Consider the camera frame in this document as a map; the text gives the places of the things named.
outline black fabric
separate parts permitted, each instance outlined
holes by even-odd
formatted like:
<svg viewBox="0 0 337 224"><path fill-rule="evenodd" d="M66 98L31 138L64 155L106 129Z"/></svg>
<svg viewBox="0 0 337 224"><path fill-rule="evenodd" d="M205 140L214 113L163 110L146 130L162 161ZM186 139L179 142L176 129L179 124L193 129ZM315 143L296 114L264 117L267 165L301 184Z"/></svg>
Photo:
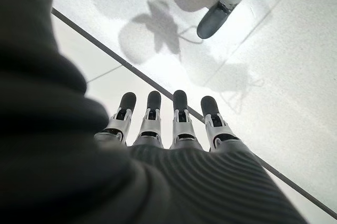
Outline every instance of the black fabric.
<svg viewBox="0 0 337 224"><path fill-rule="evenodd" d="M0 0L1 223L305 223L248 152L99 148L108 116L49 8Z"/></svg>

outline black rubber fingertip pad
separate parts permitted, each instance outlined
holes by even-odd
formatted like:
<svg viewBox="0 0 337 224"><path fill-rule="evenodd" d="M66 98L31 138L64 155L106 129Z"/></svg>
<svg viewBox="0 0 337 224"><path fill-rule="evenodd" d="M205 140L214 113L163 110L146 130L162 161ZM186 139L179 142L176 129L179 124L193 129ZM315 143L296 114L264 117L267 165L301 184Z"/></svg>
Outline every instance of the black rubber fingertip pad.
<svg viewBox="0 0 337 224"><path fill-rule="evenodd" d="M173 111L184 111L187 109L187 96L182 90L177 90L173 94Z"/></svg>
<svg viewBox="0 0 337 224"><path fill-rule="evenodd" d="M160 110L161 103L162 103L162 96L160 95L159 92L152 91L148 94L146 108L150 108L151 110L156 109Z"/></svg>
<svg viewBox="0 0 337 224"><path fill-rule="evenodd" d="M132 92L123 95L120 103L121 109L130 109L132 112L136 106L136 95Z"/></svg>
<svg viewBox="0 0 337 224"><path fill-rule="evenodd" d="M214 115L219 113L216 101L211 96L205 96L201 99L201 109L204 117L209 114Z"/></svg>

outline dark gray sleeve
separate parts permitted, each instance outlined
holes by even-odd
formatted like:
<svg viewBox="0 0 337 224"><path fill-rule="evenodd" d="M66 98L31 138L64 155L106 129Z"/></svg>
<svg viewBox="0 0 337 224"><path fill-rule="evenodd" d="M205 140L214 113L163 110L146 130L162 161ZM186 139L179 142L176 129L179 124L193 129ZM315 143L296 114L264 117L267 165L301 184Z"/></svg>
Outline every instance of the dark gray sleeve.
<svg viewBox="0 0 337 224"><path fill-rule="evenodd" d="M165 181L125 147L97 147L93 135L108 116L58 53L50 10L51 0L0 0L1 219L151 220L145 206L162 201ZM156 183L162 194L153 198ZM160 207L154 218L165 214Z"/></svg>

